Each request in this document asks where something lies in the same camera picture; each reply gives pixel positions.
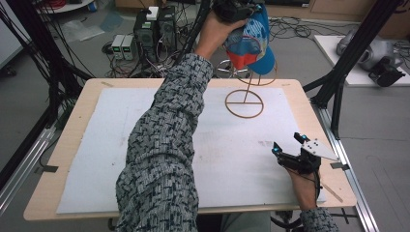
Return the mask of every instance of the wooden table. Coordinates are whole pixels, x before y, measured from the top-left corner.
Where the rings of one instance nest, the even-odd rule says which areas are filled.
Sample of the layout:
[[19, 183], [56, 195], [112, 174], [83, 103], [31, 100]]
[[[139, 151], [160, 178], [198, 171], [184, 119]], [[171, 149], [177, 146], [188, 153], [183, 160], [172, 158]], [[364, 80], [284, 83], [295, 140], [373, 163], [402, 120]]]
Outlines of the wooden table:
[[[104, 88], [155, 88], [159, 87], [162, 79], [106, 79], [96, 78], [88, 80], [70, 119], [64, 128], [61, 137], [54, 149], [48, 165], [58, 166], [56, 173], [44, 173], [40, 179], [31, 199], [24, 212], [27, 220], [54, 220], [76, 218], [117, 218], [118, 213], [98, 214], [65, 214], [57, 215], [56, 210], [64, 191], [67, 175], [78, 150], [83, 133], [94, 112], [100, 92]], [[302, 133], [310, 138], [318, 138], [329, 145], [328, 139], [311, 108], [308, 97], [301, 84], [293, 79], [278, 79], [268, 85], [269, 87], [281, 88], [290, 104], [295, 120]], [[246, 89], [247, 85], [237, 79], [212, 79], [209, 87], [239, 87]], [[322, 159], [320, 169], [321, 184], [326, 191], [327, 201], [321, 204], [323, 207], [352, 207], [356, 205], [356, 197], [347, 182], [346, 176], [341, 169], [333, 169], [328, 159]], [[211, 214], [220, 212], [247, 212], [247, 211], [276, 211], [296, 209], [295, 205], [276, 206], [247, 206], [231, 209], [199, 209], [199, 214]]]

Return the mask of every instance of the hand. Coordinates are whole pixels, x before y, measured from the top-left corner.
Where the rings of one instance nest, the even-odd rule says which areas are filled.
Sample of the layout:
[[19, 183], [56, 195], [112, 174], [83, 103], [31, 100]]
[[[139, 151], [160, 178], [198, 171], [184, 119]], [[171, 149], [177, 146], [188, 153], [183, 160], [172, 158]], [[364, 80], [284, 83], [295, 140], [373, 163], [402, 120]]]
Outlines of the hand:
[[195, 54], [209, 60], [215, 50], [223, 44], [228, 35], [236, 28], [244, 26], [246, 22], [246, 20], [237, 21], [235, 23], [223, 22], [217, 17], [214, 11], [210, 11], [202, 26]]
[[297, 171], [286, 168], [292, 179], [293, 191], [299, 202], [301, 210], [311, 210], [316, 206], [316, 188], [314, 184], [314, 175], [300, 175]]

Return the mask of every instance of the white sheet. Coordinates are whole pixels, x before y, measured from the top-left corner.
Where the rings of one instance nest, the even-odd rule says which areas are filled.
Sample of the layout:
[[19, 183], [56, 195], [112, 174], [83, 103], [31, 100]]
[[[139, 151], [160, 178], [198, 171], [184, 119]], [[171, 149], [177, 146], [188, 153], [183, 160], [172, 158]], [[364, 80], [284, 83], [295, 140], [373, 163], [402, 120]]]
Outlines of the white sheet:
[[[254, 119], [242, 119], [224, 105], [233, 90], [209, 88], [204, 95], [205, 110], [193, 136], [199, 207], [295, 203], [290, 179], [271, 152], [274, 141], [284, 152], [297, 155], [300, 151], [293, 138], [299, 130], [283, 91], [253, 88], [265, 109]], [[73, 160], [57, 214], [118, 211], [115, 182], [125, 165], [128, 136], [155, 92], [140, 88], [102, 91]], [[237, 107], [244, 112], [254, 110], [251, 105]]]

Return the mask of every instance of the person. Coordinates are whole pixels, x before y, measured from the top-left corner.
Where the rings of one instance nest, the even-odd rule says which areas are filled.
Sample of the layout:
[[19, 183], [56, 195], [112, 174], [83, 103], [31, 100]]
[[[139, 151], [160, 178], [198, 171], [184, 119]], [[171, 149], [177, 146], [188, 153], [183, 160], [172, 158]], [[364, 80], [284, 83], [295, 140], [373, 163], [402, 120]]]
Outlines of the person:
[[[216, 49], [245, 21], [228, 24], [210, 12], [194, 53], [174, 66], [136, 122], [129, 137], [126, 166], [116, 182], [120, 217], [117, 231], [196, 231], [198, 195], [194, 184], [192, 134], [204, 108], [203, 93], [213, 73]], [[307, 231], [335, 230], [325, 209], [317, 208], [314, 185], [289, 173]], [[309, 198], [306, 187], [313, 187]]]

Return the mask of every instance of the patterned sleeve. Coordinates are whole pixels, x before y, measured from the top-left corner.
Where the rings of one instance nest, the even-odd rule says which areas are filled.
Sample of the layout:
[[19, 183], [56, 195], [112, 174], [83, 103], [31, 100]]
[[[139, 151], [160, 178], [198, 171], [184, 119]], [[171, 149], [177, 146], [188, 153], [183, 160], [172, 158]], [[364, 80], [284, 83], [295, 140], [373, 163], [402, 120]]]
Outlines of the patterned sleeve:
[[136, 122], [116, 183], [117, 231], [196, 231], [192, 134], [212, 73], [207, 60], [186, 55]]
[[329, 211], [325, 208], [317, 208], [314, 210], [301, 212], [302, 224], [306, 232], [336, 232], [337, 225]]

